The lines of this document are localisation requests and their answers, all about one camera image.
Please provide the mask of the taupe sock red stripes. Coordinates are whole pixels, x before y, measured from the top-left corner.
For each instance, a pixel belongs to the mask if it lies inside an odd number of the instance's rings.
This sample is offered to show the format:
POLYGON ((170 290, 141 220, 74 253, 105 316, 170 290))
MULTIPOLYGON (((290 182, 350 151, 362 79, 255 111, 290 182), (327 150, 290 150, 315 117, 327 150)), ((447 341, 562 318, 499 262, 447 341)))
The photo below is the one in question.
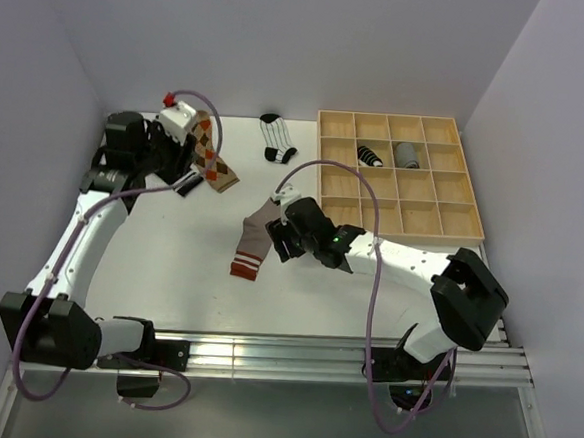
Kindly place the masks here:
POLYGON ((279 206, 271 198, 261 208, 243 220, 242 235, 231 262, 230 274, 255 281, 259 268, 271 248, 266 225, 279 217, 279 206))

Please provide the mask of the black sock white stripes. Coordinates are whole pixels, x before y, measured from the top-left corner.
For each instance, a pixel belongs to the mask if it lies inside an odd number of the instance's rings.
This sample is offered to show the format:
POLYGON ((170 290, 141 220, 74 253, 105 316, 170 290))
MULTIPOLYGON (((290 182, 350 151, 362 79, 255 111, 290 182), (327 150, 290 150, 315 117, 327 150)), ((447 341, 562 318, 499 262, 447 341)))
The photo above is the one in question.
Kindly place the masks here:
POLYGON ((204 177, 199 172, 190 172, 176 183, 174 191, 181 197, 186 197, 195 187, 200 185, 204 177))

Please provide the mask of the black pinstriped sock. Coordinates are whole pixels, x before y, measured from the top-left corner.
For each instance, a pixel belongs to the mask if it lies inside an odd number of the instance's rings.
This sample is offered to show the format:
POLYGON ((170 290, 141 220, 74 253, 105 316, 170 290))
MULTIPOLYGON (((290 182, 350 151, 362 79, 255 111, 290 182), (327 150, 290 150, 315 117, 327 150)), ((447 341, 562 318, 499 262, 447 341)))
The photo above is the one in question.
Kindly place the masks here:
POLYGON ((380 168, 383 167, 383 162, 380 157, 369 147, 357 147, 357 161, 362 167, 380 168))

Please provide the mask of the grey sock with black stripes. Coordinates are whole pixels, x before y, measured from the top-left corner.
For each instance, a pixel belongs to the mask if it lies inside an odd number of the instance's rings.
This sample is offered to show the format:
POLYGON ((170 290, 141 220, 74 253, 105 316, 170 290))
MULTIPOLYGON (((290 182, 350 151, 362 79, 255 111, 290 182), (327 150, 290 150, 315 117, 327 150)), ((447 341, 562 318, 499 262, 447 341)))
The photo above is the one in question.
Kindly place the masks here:
POLYGON ((419 157, 415 147, 409 142, 400 142, 393 147, 394 163, 401 169, 419 169, 419 157))

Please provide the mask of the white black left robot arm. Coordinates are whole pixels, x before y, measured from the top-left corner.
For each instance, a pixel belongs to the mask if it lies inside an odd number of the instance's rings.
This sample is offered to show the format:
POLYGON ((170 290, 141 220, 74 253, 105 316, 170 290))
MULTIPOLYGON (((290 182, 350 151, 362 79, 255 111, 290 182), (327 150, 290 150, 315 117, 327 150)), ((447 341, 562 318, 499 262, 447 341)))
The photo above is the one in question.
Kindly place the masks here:
POLYGON ((145 179, 156 174, 170 186, 188 173, 197 122, 195 111, 164 110, 152 120, 131 111, 109 115, 59 243, 24 291, 0 302, 15 360, 79 370, 118 353, 136 368, 155 361, 151 321, 118 316, 100 325, 84 307, 110 240, 147 190, 145 179))

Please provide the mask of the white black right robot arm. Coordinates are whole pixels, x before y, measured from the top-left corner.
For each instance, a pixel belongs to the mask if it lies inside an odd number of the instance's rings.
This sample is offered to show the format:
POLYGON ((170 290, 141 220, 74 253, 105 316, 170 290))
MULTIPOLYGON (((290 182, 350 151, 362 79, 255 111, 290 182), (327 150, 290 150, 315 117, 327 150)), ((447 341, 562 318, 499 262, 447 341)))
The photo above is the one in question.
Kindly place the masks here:
POLYGON ((328 269, 378 275, 432 300, 435 315, 413 322, 395 354, 397 370, 408 378, 448 350, 481 350, 509 305, 505 289, 468 248, 428 252, 353 225, 336 226, 313 198, 297 191, 278 192, 274 202, 280 217, 265 228, 283 263, 310 253, 328 269))

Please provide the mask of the white sock black toe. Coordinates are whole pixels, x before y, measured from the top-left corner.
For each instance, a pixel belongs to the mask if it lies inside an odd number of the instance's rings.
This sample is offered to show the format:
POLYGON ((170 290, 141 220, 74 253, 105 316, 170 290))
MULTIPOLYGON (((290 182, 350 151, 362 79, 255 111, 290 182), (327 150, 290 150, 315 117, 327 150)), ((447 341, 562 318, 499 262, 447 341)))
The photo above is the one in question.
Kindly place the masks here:
POLYGON ((289 164, 298 149, 292 144, 285 120, 278 114, 265 113, 259 117, 264 137, 264 158, 272 164, 289 164))

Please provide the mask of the brown orange argyle sock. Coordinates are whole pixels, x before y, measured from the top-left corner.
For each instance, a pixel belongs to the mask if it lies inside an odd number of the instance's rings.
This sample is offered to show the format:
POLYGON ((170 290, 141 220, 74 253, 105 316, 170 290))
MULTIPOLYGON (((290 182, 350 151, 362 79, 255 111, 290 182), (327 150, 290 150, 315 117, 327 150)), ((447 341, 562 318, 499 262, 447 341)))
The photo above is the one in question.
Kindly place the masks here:
POLYGON ((207 112, 203 110, 198 112, 198 122, 194 125, 192 134, 196 140, 194 162, 198 170, 204 174, 208 185, 215 192, 222 194, 239 182, 239 177, 233 169, 215 154, 212 120, 207 112))

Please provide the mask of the wooden compartment tray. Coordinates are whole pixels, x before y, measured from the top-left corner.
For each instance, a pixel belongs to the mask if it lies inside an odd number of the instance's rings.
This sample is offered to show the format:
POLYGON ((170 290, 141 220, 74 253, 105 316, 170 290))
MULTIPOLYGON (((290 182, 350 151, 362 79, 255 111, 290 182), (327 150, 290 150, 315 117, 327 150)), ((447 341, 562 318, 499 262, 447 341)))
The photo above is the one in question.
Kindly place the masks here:
POLYGON ((378 227, 387 240, 413 245, 480 247, 484 230, 459 129, 446 117, 321 110, 319 204, 337 224, 378 227), (393 147, 412 143, 419 169, 401 169, 393 147), (383 167, 362 167, 357 147, 383 167))

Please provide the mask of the aluminium table edge rail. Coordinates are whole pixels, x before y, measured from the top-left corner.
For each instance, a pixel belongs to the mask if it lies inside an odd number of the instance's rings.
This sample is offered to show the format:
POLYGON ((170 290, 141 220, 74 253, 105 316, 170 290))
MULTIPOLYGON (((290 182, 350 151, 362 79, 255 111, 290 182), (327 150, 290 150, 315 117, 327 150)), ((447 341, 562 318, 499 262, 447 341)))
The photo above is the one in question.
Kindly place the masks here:
MULTIPOLYGON (((193 378, 363 384, 364 342, 353 338, 209 335, 159 331, 156 340, 191 342, 182 373, 193 378)), ((521 349, 491 343, 460 350, 453 384, 531 388, 533 376, 521 349)))

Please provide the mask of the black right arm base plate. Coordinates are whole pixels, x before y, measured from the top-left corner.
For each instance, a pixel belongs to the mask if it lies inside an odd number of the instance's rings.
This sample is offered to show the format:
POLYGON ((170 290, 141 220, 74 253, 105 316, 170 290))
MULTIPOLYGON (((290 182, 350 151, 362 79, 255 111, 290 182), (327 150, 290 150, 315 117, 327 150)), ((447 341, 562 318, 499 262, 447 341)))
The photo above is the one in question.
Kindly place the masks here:
POLYGON ((445 353, 427 363, 419 362, 408 353, 394 347, 372 346, 366 354, 371 364, 374 383, 428 382, 439 369, 445 353))

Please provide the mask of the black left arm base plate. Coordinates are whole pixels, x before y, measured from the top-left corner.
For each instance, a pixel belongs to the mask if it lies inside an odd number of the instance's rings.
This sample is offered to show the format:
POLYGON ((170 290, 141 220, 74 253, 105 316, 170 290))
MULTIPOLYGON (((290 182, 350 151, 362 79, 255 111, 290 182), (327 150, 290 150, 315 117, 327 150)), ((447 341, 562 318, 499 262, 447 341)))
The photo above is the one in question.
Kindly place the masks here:
POLYGON ((96 362, 98 368, 107 369, 166 369, 184 372, 188 364, 191 342, 187 340, 156 340, 147 351, 123 353, 111 358, 102 357, 96 362))

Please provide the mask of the black box under rail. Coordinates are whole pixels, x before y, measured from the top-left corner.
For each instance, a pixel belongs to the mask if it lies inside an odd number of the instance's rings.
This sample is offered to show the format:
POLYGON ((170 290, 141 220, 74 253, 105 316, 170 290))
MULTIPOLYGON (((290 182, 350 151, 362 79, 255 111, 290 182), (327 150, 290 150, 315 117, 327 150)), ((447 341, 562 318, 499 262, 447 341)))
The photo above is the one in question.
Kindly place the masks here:
POLYGON ((158 377, 119 375, 116 378, 116 391, 122 398, 152 398, 159 390, 158 377))

